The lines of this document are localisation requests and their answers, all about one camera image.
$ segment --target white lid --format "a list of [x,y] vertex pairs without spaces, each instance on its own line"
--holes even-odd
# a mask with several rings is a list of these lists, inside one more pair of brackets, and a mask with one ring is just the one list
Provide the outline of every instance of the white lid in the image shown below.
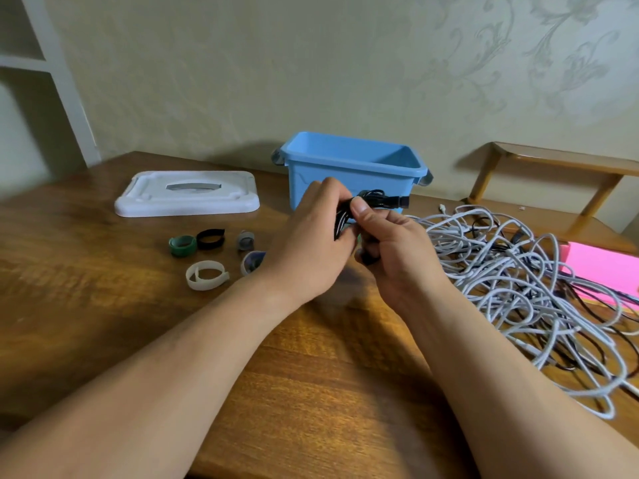
[[121,217],[246,213],[260,208],[247,171],[144,171],[115,202]]

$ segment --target pink paper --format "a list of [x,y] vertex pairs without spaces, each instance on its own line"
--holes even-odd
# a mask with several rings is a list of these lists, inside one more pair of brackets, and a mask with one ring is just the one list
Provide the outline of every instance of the pink paper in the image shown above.
[[[560,248],[560,259],[570,265],[575,275],[620,290],[639,298],[639,258],[625,253],[570,242]],[[577,290],[584,301],[593,298]],[[593,292],[603,302],[614,305],[614,300],[606,294]],[[639,306],[624,301],[624,306],[639,310]]]

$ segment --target hand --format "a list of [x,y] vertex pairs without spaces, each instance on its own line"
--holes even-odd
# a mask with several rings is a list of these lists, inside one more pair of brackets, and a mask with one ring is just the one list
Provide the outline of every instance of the hand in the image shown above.
[[420,297],[450,286],[424,227],[395,211],[373,210],[360,197],[351,201],[351,212],[362,229],[362,249],[355,259],[363,264],[364,252],[379,259],[367,268],[381,298],[402,318]]
[[292,298],[295,308],[326,292],[353,253],[352,226],[333,240],[337,205],[351,197],[335,178],[311,183],[254,273],[267,276]]

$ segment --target box handle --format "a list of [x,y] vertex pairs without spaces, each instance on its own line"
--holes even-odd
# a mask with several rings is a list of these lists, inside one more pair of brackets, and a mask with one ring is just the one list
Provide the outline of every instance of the box handle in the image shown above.
[[428,173],[426,173],[426,176],[422,176],[419,180],[417,180],[416,183],[419,186],[428,186],[432,182],[433,182],[433,174],[431,173],[430,170],[428,170]]
[[284,166],[284,157],[282,156],[281,148],[277,148],[274,152],[271,153],[271,161],[274,165]]

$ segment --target tangled cable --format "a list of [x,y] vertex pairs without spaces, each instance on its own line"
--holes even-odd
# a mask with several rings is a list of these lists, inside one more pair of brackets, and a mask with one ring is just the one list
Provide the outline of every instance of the tangled cable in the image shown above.
[[[639,328],[622,331],[618,327],[622,320],[639,323],[639,314],[624,306],[638,304],[637,299],[576,276],[570,266],[559,261],[559,245],[553,234],[536,238],[516,218],[475,205],[459,206],[451,215],[443,206],[440,211],[425,218],[407,217],[426,228],[454,285],[533,365],[540,370],[551,365],[579,372],[583,388],[555,384],[573,397],[602,400],[603,407],[579,403],[604,419],[615,416],[610,398],[615,388],[621,386],[639,399],[639,389],[627,381],[639,372],[639,349],[628,338],[639,335]],[[515,229],[510,239],[505,235],[507,227],[509,234]],[[542,242],[549,243],[553,257],[542,248]],[[601,317],[577,290],[609,307],[612,317]],[[615,305],[604,303],[596,293],[610,296]],[[579,304],[583,314],[570,299]],[[638,360],[635,370],[629,372],[612,334],[634,350]]]

